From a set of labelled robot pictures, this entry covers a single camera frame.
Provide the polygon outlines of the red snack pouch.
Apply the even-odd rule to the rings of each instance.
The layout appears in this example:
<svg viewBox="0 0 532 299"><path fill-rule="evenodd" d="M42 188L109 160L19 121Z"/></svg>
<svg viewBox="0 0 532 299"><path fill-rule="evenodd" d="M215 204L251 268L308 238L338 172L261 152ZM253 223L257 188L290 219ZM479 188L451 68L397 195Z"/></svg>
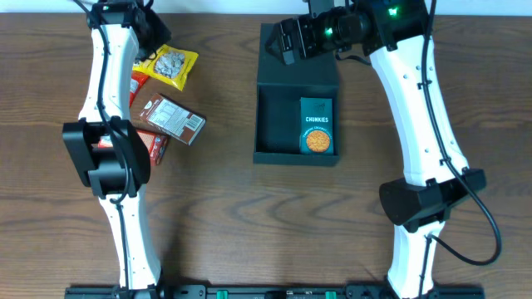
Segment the red snack pouch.
<svg viewBox="0 0 532 299"><path fill-rule="evenodd" d="M148 81L149 78L150 77L148 75L146 75L145 73L139 72L139 71L133 71L131 73L129 106L132 106L141 87Z"/></svg>

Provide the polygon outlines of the teal cookie box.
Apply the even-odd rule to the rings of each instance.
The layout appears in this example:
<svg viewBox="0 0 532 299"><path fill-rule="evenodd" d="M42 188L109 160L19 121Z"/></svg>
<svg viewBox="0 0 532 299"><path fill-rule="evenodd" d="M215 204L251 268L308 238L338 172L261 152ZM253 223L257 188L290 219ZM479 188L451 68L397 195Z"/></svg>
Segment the teal cookie box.
<svg viewBox="0 0 532 299"><path fill-rule="evenodd" d="M301 154L333 155L333 100L300 99Z"/></svg>

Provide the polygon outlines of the black gift box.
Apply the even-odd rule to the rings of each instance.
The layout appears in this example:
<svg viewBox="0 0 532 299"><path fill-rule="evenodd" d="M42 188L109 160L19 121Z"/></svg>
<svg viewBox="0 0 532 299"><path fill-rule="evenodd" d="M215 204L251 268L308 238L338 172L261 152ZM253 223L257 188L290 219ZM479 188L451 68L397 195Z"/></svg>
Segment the black gift box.
<svg viewBox="0 0 532 299"><path fill-rule="evenodd" d="M334 166L340 160L338 96L340 80L332 54L310 60L296 59L286 66L266 50L274 25L260 28L257 110L253 160L256 164ZM303 98L331 102L332 124L329 152L303 153L306 144L302 128L306 116L301 112Z"/></svg>

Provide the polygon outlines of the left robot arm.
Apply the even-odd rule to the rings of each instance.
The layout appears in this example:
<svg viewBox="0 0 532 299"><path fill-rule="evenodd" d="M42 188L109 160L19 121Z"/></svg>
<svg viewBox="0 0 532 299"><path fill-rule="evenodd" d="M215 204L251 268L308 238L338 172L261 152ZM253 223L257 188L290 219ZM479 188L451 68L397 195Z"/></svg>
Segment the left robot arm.
<svg viewBox="0 0 532 299"><path fill-rule="evenodd" d="M135 63L150 58L170 33L144 1L97 1L84 7L93 45L88 91L78 119L62 138L82 184L109 221L119 258L115 287L66 290L68 297L171 297L162 278L145 211L150 156L131 123L129 90Z"/></svg>

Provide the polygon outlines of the yellow candy pouch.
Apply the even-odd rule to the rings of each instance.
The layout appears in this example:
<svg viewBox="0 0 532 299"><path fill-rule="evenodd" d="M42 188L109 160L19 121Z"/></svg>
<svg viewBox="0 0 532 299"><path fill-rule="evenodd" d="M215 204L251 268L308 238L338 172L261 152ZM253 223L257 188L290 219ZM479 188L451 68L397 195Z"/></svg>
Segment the yellow candy pouch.
<svg viewBox="0 0 532 299"><path fill-rule="evenodd" d="M149 58L135 62L132 70L182 91L198 58L199 54L196 52L180 50L164 44Z"/></svg>

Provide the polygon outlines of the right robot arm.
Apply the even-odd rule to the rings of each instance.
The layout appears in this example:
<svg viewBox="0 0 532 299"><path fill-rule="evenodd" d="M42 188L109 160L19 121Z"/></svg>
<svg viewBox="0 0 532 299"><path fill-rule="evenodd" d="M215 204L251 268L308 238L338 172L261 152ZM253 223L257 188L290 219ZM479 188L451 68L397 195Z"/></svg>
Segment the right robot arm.
<svg viewBox="0 0 532 299"><path fill-rule="evenodd" d="M346 298L481 298L482 288L439 286L431 272L451 210L485 187L456 143L442 99L422 1L309 3L309 12L261 28L254 161L333 165L339 158L336 61L360 45L386 92L403 175L379 197L394 227L384 282L346 287Z"/></svg>

